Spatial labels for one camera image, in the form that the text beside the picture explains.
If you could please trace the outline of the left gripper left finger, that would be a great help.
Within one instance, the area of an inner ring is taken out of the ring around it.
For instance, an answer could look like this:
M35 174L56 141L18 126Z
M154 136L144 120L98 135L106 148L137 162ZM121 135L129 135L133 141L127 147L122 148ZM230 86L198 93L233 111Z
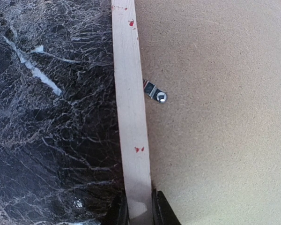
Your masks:
M108 209L101 225L128 225L128 206L125 193L116 196Z

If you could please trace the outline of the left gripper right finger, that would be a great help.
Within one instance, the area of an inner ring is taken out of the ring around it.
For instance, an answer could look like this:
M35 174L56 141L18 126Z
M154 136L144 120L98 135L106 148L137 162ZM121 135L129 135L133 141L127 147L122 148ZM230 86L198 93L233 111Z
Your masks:
M181 225L162 191L153 190L152 204L154 225Z

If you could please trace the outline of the brown cardboard backing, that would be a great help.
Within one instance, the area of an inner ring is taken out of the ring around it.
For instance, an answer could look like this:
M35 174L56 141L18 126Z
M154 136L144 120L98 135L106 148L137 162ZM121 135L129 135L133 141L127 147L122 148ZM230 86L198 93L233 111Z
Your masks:
M138 0L151 176L184 225L281 225L281 0Z

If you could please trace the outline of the red wooden picture frame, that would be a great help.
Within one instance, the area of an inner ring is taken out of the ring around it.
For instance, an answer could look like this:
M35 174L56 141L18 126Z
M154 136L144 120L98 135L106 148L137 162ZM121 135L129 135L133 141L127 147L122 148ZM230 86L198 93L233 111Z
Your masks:
M148 132L133 0L113 0L112 39L118 127L130 224L151 225Z

